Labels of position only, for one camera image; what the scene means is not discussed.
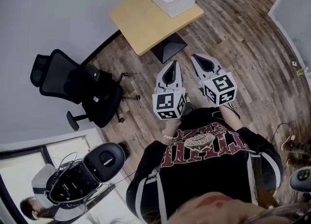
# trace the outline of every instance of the table leg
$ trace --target table leg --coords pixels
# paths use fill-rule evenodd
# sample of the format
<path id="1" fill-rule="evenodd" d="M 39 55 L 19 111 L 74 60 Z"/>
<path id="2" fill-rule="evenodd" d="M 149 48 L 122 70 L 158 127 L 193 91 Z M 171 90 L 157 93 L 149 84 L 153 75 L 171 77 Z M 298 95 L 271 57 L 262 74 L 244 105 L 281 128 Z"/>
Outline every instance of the table leg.
<path id="1" fill-rule="evenodd" d="M 186 46 L 185 41 L 177 33 L 174 33 L 151 48 L 151 51 L 161 63 L 165 63 Z"/>

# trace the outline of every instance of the bracelet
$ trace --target bracelet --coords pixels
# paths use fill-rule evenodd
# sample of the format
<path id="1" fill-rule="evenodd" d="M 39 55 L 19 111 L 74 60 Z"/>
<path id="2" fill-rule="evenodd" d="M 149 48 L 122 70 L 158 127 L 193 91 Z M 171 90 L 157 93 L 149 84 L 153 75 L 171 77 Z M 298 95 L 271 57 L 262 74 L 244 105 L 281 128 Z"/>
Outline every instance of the bracelet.
<path id="1" fill-rule="evenodd" d="M 164 138 L 167 138 L 167 139 L 170 139 L 170 140 L 172 140 L 174 138 L 174 137 L 170 137 L 170 136 L 165 135 L 164 134 L 164 130 L 162 130 L 162 135 L 163 135 Z"/>

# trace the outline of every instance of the chair armrest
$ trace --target chair armrest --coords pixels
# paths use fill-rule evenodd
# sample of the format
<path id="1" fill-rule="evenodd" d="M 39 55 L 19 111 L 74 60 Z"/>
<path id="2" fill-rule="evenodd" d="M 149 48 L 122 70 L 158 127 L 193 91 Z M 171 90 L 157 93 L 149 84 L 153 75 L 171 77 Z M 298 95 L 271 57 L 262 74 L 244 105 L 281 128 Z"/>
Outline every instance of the chair armrest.
<path id="1" fill-rule="evenodd" d="M 79 125 L 77 121 L 74 119 L 74 116 L 72 116 L 72 114 L 69 111 L 67 112 L 67 120 L 74 131 L 79 130 Z"/>
<path id="2" fill-rule="evenodd" d="M 97 69 L 94 65 L 88 63 L 85 65 L 84 70 L 88 73 L 96 82 L 99 78 L 99 69 Z"/>

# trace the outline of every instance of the cable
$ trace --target cable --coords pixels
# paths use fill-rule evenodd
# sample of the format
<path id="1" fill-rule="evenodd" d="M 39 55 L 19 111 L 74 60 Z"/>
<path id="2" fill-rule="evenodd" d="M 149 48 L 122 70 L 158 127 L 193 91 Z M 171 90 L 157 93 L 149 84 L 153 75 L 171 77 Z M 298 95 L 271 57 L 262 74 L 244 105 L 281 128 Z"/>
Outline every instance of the cable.
<path id="1" fill-rule="evenodd" d="M 222 119 L 222 118 L 219 118 L 219 117 L 214 116 L 215 113 L 221 113 L 221 111 L 213 112 L 213 113 L 212 113 L 212 116 L 215 117 L 215 118 L 217 118 L 217 119 L 219 119 L 219 120 L 222 120 L 222 121 L 224 120 L 224 119 Z"/>
<path id="2" fill-rule="evenodd" d="M 231 102 L 229 102 L 228 105 L 233 108 L 233 104 Z"/>
<path id="3" fill-rule="evenodd" d="M 62 160 L 62 159 L 60 159 L 59 157 L 52 157 L 52 160 L 53 160 L 53 162 L 54 162 L 54 164 L 56 165 L 56 162 L 54 161 L 54 158 L 57 158 L 57 159 L 59 159 L 59 160 Z"/>
<path id="4" fill-rule="evenodd" d="M 51 192 L 52 192 L 52 190 L 54 189 L 55 185 L 58 183 L 58 181 L 60 180 L 60 178 L 61 178 L 62 176 L 64 176 L 64 173 L 65 173 L 67 170 L 70 170 L 70 168 L 71 168 L 71 166 L 73 165 L 74 162 L 79 161 L 79 160 L 83 160 L 82 158 L 76 159 L 76 157 L 75 157 L 75 159 L 71 162 L 71 164 L 70 164 L 67 168 L 64 169 L 64 171 L 62 172 L 62 174 L 58 177 L 58 179 L 56 180 L 56 182 L 55 182 L 54 185 L 52 186 L 51 190 L 49 191 L 49 197 L 50 197 L 50 198 L 51 198 Z M 100 188 L 101 188 L 101 186 L 100 186 L 98 189 L 95 189 L 95 190 L 93 190 L 92 192 L 90 192 L 86 197 L 92 196 L 92 195 L 95 194 Z M 57 201 L 54 200 L 54 202 L 59 203 L 59 204 L 66 204 L 66 203 L 67 203 L 67 204 L 71 204 L 72 202 L 76 202 L 76 201 L 82 200 L 82 199 L 84 199 L 84 198 L 85 198 L 85 197 L 80 198 L 80 199 L 71 200 L 71 201 L 65 201 L 65 202 L 57 202 Z"/>
<path id="5" fill-rule="evenodd" d="M 225 106 L 226 108 L 230 109 L 232 112 L 234 112 L 238 116 L 239 119 L 241 119 L 240 115 L 237 113 L 236 110 L 234 110 L 234 108 L 232 106 L 230 106 L 230 105 L 229 106 L 223 105 L 223 106 Z"/>
<path id="6" fill-rule="evenodd" d="M 66 157 L 68 157 L 68 156 L 70 156 L 71 154 L 74 154 L 74 153 L 76 153 L 76 157 L 74 158 L 73 162 L 74 162 L 74 161 L 76 160 L 76 158 L 77 158 L 77 155 L 78 155 L 77 152 L 72 152 L 72 153 L 70 153 L 70 154 L 68 154 L 68 155 L 66 156 Z M 62 161 L 60 162 L 60 165 L 59 165 L 58 168 L 57 168 L 57 172 L 59 172 L 60 168 L 62 167 L 63 161 L 65 160 L 66 157 L 64 157 L 64 158 L 62 159 Z"/>
<path id="7" fill-rule="evenodd" d="M 98 192 L 98 191 L 102 188 L 103 185 L 107 185 L 107 186 L 109 187 L 109 185 L 108 185 L 107 183 L 102 183 L 98 188 L 96 188 L 96 189 L 94 190 L 94 192 L 89 193 L 89 196 L 88 196 L 88 197 L 91 197 L 91 196 L 94 195 L 96 192 Z M 99 197 L 99 196 L 101 196 L 103 193 L 107 192 L 107 190 L 108 190 L 108 188 L 107 188 L 105 191 L 103 191 L 102 193 L 100 193 L 99 195 L 97 195 L 97 196 L 95 196 L 95 197 L 93 197 L 93 198 L 85 197 L 84 200 L 83 200 L 81 203 L 73 204 L 73 205 L 80 205 L 80 204 L 88 203 L 90 200 L 95 199 L 96 197 Z"/>
<path id="8" fill-rule="evenodd" d="M 274 132 L 274 134 L 273 134 L 273 136 L 272 136 L 272 139 L 271 139 L 271 141 L 275 138 L 275 136 L 276 136 L 276 132 L 278 131 L 278 129 L 279 129 L 279 127 L 281 126 L 281 125 L 288 125 L 289 127 L 290 127 L 290 136 L 292 135 L 292 126 L 291 126 L 291 123 L 293 123 L 294 121 L 291 121 L 291 122 L 289 122 L 289 123 L 281 123 L 281 124 L 279 124 L 278 126 L 277 126 L 277 128 L 276 128 L 276 131 Z"/>
<path id="9" fill-rule="evenodd" d="M 126 178 L 128 178 L 128 177 L 131 176 L 131 175 L 133 175 L 135 172 L 136 172 L 136 171 L 134 171 L 133 173 L 131 173 L 130 175 L 128 175 Z M 102 184 L 102 185 L 108 185 L 108 188 L 106 188 L 105 191 L 103 191 L 102 193 L 100 193 L 100 194 L 98 194 L 98 195 L 96 195 L 96 196 L 94 196 L 94 197 L 92 197 L 92 198 L 90 198 L 90 199 L 87 199 L 85 202 L 82 202 L 82 204 L 83 204 L 83 203 L 87 203 L 87 202 L 89 202 L 89 201 L 92 201 L 92 200 L 94 200 L 94 199 L 96 199 L 96 198 L 102 196 L 103 194 L 105 194 L 105 193 L 107 192 L 108 189 L 110 189 L 111 187 L 115 186 L 116 184 L 118 184 L 118 183 L 124 181 L 126 178 L 124 178 L 124 179 L 122 179 L 121 181 L 119 181 L 119 182 L 117 182 L 117 183 L 115 183 L 115 184 L 112 184 L 112 185 L 108 185 L 107 183 Z"/>

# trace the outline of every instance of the wooden table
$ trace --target wooden table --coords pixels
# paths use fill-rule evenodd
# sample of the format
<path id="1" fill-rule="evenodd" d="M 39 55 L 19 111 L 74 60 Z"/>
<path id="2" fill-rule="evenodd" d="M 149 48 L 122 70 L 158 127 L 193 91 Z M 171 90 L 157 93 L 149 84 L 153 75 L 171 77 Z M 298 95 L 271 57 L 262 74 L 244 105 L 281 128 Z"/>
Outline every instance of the wooden table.
<path id="1" fill-rule="evenodd" d="M 164 63 L 187 46 L 175 32 L 203 13 L 203 10 L 195 5 L 170 18 L 151 0 L 124 0 L 110 11 L 110 16 L 136 54 L 143 55 L 151 49 Z"/>

